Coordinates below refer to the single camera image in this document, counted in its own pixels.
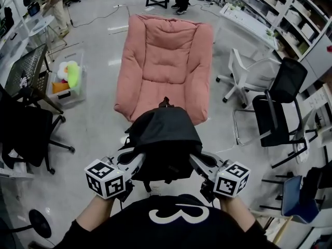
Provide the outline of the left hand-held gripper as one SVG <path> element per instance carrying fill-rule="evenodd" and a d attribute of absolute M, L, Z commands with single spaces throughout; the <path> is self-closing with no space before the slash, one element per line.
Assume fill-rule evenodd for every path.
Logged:
<path fill-rule="evenodd" d="M 103 159 L 96 159 L 85 168 L 88 187 L 99 197 L 126 201 L 133 190 L 131 177 L 135 175 L 146 155 L 134 150 Z"/>

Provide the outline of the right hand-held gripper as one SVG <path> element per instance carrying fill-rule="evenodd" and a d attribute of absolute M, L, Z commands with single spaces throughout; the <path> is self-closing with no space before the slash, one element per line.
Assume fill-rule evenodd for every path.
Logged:
<path fill-rule="evenodd" d="M 240 162 L 229 159 L 223 161 L 219 156 L 207 151 L 203 151 L 200 157 L 190 154 L 189 162 L 196 173 L 205 179 L 200 193 L 208 203 L 211 203 L 216 195 L 236 197 L 246 187 L 251 173 L 251 169 Z"/>

